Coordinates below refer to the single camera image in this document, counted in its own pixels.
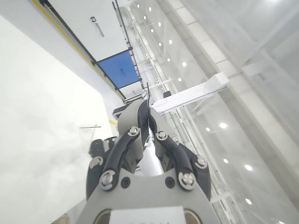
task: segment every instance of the silver bolt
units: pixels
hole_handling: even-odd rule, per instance
[[[102,157],[95,157],[93,158],[90,163],[89,163],[89,167],[90,169],[93,169],[95,166],[97,165],[102,165],[103,164],[103,158]]]
[[[177,139],[175,136],[172,136],[171,138],[172,138],[172,140],[173,140],[177,145],[179,144],[179,141],[178,141],[178,139]]]
[[[159,138],[163,139],[167,136],[165,132],[159,132]]]
[[[201,169],[205,169],[207,167],[207,161],[201,155],[197,155],[197,161],[194,164],[195,164],[195,166],[197,166],[198,168],[201,168]]]
[[[130,133],[131,133],[132,135],[135,135],[135,134],[137,133],[137,131],[138,131],[138,129],[137,129],[136,127],[132,127],[132,128],[130,129]]]
[[[136,136],[139,133],[138,127],[132,126],[128,132],[128,135],[131,137]]]
[[[109,173],[106,173],[104,176],[103,176],[103,179],[102,179],[102,183],[103,185],[109,185],[112,183],[112,180],[113,180],[113,176]]]
[[[205,165],[205,159],[203,157],[197,157],[197,163],[201,166]]]
[[[192,185],[194,182],[193,178],[190,174],[184,174],[182,177],[182,180],[186,185],[189,185],[189,186]]]

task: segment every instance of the white machine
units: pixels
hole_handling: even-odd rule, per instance
[[[143,158],[149,128],[164,174],[134,174]],[[134,101],[118,118],[119,137],[91,144],[86,205],[77,224],[219,223],[209,202],[207,161],[179,143],[164,118],[144,99]]]

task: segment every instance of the white wall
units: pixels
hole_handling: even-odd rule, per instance
[[[109,119],[123,106],[120,97],[81,57],[31,0],[0,0],[0,14],[102,94]]]
[[[2,16],[0,58],[0,223],[50,223],[85,198],[90,142],[112,135],[104,102]]]

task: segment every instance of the metal screw head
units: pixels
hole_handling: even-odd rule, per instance
[[[115,171],[112,169],[107,170],[101,175],[99,185],[103,191],[108,191],[113,187],[113,175],[115,175]]]
[[[102,179],[102,183],[103,185],[109,185],[112,183],[112,180],[113,180],[113,176],[109,173],[106,173],[104,176],[103,176],[103,179]]]
[[[165,132],[159,132],[159,138],[163,139],[166,137],[166,133]]]
[[[138,131],[138,129],[136,127],[132,127],[130,129],[130,133],[132,133],[132,134],[136,134],[137,131]]]
[[[192,185],[194,182],[194,180],[190,174],[184,174],[182,177],[182,180],[186,185],[189,185],[189,186]]]
[[[89,168],[93,169],[97,165],[102,165],[103,164],[103,158],[102,157],[95,157],[93,158],[90,163],[89,163]]]
[[[156,133],[156,137],[158,140],[164,141],[168,138],[168,135],[166,132],[160,131],[160,132]]]
[[[207,161],[201,155],[197,155],[197,161],[194,164],[195,164],[195,166],[197,166],[198,168],[201,168],[201,169],[205,169],[207,167]]]
[[[171,137],[172,140],[178,145],[180,142],[178,141],[178,139],[175,137],[175,136],[172,136]]]
[[[139,133],[138,127],[132,126],[128,132],[129,136],[136,136]]]

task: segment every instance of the perforated white panel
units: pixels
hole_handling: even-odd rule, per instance
[[[97,61],[128,48],[111,0],[48,1]]]

